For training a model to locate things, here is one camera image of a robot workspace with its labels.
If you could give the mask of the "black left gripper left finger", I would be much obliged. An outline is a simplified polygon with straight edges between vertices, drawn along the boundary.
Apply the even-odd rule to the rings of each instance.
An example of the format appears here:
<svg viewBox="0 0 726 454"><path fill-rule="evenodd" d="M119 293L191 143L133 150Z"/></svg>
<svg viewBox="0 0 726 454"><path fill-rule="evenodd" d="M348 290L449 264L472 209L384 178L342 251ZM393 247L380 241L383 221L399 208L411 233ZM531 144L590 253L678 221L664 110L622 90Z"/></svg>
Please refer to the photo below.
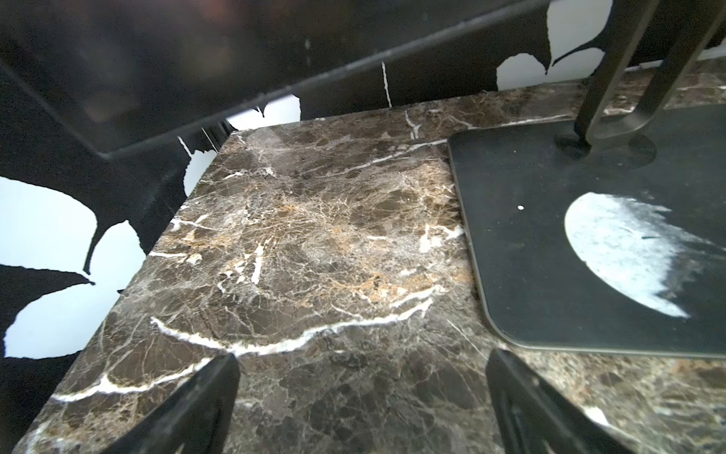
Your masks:
<svg viewBox="0 0 726 454"><path fill-rule="evenodd" d="M221 453L241 377L236 357L217 356L106 453Z"/></svg>

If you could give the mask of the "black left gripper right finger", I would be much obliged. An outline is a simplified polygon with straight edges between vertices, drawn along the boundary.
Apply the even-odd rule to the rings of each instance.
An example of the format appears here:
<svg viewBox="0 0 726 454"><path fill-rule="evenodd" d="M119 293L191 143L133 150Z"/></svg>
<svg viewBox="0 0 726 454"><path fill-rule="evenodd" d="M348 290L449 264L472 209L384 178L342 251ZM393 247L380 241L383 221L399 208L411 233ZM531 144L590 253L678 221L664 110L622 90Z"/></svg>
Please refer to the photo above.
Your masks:
<svg viewBox="0 0 726 454"><path fill-rule="evenodd" d="M507 453L629 453L511 351L495 349L486 378Z"/></svg>

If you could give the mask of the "black monitor stand base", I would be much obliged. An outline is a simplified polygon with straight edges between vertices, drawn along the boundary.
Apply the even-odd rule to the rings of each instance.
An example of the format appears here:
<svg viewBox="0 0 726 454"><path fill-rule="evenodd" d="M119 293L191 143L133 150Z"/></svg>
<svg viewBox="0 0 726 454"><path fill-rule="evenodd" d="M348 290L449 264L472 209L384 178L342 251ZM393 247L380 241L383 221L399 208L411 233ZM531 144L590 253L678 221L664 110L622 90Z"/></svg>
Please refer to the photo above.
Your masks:
<svg viewBox="0 0 726 454"><path fill-rule="evenodd" d="M605 113L657 9L616 9L575 119L448 140L485 322L510 344L725 355L725 108L667 109L724 3L688 2L633 111Z"/></svg>

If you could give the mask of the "black computer monitor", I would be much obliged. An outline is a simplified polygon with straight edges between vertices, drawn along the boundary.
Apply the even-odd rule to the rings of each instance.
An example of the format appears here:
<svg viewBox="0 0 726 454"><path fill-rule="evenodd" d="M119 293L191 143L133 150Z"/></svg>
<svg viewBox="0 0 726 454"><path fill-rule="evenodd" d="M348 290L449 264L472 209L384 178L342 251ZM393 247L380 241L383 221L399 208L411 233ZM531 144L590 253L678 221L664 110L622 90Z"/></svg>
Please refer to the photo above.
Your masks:
<svg viewBox="0 0 726 454"><path fill-rule="evenodd" d="M1 67L115 158L504 22L533 1L5 1Z"/></svg>

